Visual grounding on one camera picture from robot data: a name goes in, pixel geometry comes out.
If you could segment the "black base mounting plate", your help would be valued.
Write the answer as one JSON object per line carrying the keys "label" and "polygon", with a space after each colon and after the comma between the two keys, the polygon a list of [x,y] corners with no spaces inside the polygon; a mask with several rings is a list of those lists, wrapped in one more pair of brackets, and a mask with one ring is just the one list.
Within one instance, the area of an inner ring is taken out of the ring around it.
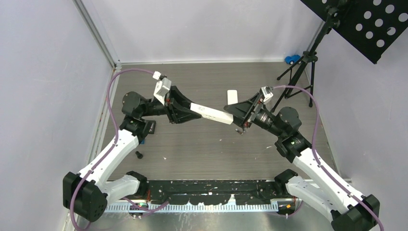
{"label": "black base mounting plate", "polygon": [[143,200],[160,205],[225,205],[231,199],[237,205],[266,205],[271,200],[290,204],[300,202],[282,184],[273,180],[150,180],[143,195],[128,195],[131,200]]}

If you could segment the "white rectangular box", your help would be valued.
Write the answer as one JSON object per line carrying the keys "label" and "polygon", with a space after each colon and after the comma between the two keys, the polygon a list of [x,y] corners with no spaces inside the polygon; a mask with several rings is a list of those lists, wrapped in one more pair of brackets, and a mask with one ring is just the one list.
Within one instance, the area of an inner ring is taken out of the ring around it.
{"label": "white rectangular box", "polygon": [[209,120],[213,120],[228,125],[233,123],[233,115],[226,112],[222,112],[220,110],[216,110],[196,103],[190,104],[190,110],[200,114],[203,118]]}

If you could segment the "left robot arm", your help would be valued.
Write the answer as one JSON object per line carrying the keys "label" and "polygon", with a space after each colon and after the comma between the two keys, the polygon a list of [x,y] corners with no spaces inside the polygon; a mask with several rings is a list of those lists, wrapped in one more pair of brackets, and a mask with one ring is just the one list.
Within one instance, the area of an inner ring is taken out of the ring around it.
{"label": "left robot arm", "polygon": [[135,171],[118,180],[108,180],[149,134],[154,121],[144,117],[166,115],[172,124],[202,118],[200,106],[181,94],[176,86],[171,86],[164,96],[156,93],[151,99],[131,91],[125,94],[122,104],[125,117],[112,141],[86,167],[78,173],[68,172],[63,179],[63,205],[71,216],[79,215],[95,222],[111,203],[130,195],[136,199],[147,195],[147,178]]}

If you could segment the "small black knob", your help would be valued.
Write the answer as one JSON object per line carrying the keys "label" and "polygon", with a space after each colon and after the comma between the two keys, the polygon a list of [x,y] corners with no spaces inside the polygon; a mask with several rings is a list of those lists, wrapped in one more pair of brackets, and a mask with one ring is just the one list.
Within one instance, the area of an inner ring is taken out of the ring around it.
{"label": "small black knob", "polygon": [[138,159],[142,159],[142,158],[143,158],[143,154],[140,153],[139,151],[136,151],[135,154],[136,154],[136,156],[137,156]]}

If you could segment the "black perforated music stand tray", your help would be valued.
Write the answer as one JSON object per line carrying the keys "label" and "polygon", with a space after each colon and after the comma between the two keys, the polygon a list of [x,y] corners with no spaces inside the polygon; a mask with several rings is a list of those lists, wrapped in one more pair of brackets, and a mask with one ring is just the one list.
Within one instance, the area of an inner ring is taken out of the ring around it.
{"label": "black perforated music stand tray", "polygon": [[406,0],[304,0],[322,20],[373,64],[408,27]]}

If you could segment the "white remote control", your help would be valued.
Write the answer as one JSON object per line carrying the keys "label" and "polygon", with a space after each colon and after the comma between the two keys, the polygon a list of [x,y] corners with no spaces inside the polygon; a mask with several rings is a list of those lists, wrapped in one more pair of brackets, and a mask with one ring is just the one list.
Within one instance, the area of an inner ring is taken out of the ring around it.
{"label": "white remote control", "polygon": [[227,90],[227,105],[232,105],[236,103],[238,103],[238,91]]}

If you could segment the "blue toy car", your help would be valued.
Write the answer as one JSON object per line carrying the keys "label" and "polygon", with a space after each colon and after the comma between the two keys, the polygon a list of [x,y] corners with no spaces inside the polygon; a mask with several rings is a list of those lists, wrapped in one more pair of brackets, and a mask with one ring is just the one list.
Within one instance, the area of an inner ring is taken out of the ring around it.
{"label": "blue toy car", "polygon": [[298,60],[300,58],[301,58],[300,55],[295,54],[295,55],[292,55],[292,56],[286,56],[284,58],[284,61],[285,61],[286,64],[293,65],[294,63],[298,62]]}

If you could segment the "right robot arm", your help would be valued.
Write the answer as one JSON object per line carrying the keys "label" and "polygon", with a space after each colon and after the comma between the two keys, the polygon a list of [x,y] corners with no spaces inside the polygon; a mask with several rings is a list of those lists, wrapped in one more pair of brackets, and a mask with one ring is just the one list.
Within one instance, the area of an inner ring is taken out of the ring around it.
{"label": "right robot arm", "polygon": [[335,231],[369,231],[379,225],[380,202],[372,194],[365,196],[342,179],[313,149],[300,132],[301,121],[292,107],[283,107],[274,115],[264,105],[265,97],[252,98],[224,106],[241,128],[255,124],[275,135],[279,154],[306,173],[315,183],[310,185],[297,173],[287,169],[275,177],[275,193],[301,199],[322,214]]}

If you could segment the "black tripod stand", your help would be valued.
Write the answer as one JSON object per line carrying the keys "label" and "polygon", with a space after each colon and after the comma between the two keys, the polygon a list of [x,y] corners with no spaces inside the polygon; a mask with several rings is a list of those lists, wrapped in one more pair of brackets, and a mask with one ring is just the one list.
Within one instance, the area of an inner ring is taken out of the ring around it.
{"label": "black tripod stand", "polygon": [[298,90],[295,93],[293,93],[292,88],[285,88],[285,90],[283,91],[283,93],[278,98],[277,102],[275,103],[275,105],[272,107],[271,112],[274,112],[276,110],[276,108],[278,107],[278,105],[280,104],[282,99],[289,99],[289,98],[301,93],[302,90],[309,90],[310,94],[313,94],[315,65],[316,65],[316,62],[318,61],[316,50],[317,50],[318,45],[323,40],[324,36],[327,35],[332,30],[332,28],[336,28],[339,25],[340,21],[338,19],[338,13],[339,13],[338,8],[336,8],[336,7],[327,7],[326,20],[323,23],[323,25],[321,26],[321,28],[320,28],[319,32],[317,33],[316,37],[314,38],[314,41],[313,41],[311,47],[308,50],[304,51],[301,58],[298,61],[294,62],[286,71],[284,71],[277,78],[277,80],[280,80],[284,75],[286,75],[286,73],[288,73],[288,72],[291,73],[292,69],[297,64],[299,64],[299,67],[298,67],[297,71],[294,74],[290,74],[289,83],[288,83],[289,86],[296,86],[296,84],[299,81],[301,75],[304,73],[307,65],[311,64],[312,77],[311,77],[310,85],[303,88],[303,89]]}

